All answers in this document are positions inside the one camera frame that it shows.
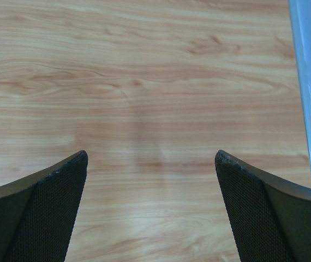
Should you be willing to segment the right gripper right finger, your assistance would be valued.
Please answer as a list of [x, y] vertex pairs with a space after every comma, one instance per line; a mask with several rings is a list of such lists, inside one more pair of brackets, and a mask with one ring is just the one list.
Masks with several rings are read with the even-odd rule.
[[216, 174], [240, 261], [311, 261], [311, 189], [220, 150]]

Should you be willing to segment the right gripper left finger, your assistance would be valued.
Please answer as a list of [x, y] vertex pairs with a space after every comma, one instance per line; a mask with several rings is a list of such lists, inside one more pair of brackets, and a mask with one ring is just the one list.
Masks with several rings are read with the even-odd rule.
[[79, 151], [0, 186], [0, 261], [65, 261], [87, 165]]

